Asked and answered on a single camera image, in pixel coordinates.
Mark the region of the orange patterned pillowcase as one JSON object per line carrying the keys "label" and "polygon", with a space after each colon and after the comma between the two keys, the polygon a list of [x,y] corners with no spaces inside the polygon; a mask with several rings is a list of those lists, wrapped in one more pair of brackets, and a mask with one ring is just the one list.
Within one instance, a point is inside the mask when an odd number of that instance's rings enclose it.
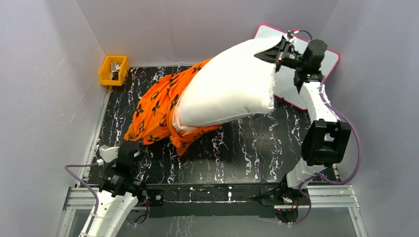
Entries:
{"label": "orange patterned pillowcase", "polygon": [[154,83],[141,97],[124,140],[150,145],[168,138],[176,147],[177,154],[182,156],[194,141],[218,129],[219,124],[193,128],[191,131],[178,131],[174,126],[178,124],[175,113],[182,93],[209,61],[210,59],[207,59],[187,70],[166,75]]}

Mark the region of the white pillow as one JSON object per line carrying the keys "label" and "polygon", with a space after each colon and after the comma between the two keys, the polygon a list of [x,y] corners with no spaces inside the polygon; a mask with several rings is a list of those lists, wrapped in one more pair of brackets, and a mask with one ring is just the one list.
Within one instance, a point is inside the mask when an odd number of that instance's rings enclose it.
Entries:
{"label": "white pillow", "polygon": [[174,107],[178,131],[219,125],[274,110],[275,64],[255,57],[275,38],[250,39],[210,59],[192,78]]}

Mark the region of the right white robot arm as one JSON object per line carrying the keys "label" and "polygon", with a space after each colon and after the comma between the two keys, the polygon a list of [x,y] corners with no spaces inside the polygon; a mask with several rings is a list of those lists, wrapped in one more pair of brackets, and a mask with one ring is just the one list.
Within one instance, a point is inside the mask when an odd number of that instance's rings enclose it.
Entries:
{"label": "right white robot arm", "polygon": [[303,189],[310,178],[342,161],[352,131],[329,108],[320,69],[326,51],[327,44],[320,39],[311,40],[303,53],[294,49],[291,40],[281,39],[272,48],[255,54],[256,58],[275,64],[276,72],[282,66],[294,70],[293,84],[311,120],[301,145],[301,159],[283,179],[286,186],[278,191],[284,204],[292,204],[298,197],[297,189]]}

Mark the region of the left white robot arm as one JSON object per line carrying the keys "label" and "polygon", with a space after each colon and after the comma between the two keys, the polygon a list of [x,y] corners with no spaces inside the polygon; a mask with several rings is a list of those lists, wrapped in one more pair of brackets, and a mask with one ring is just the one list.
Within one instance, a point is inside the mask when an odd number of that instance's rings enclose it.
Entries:
{"label": "left white robot arm", "polygon": [[114,237],[135,205],[143,205],[148,193],[136,178],[133,168],[144,159],[146,151],[140,142],[125,141],[119,146],[99,147],[99,158],[92,166],[106,165],[81,237]]}

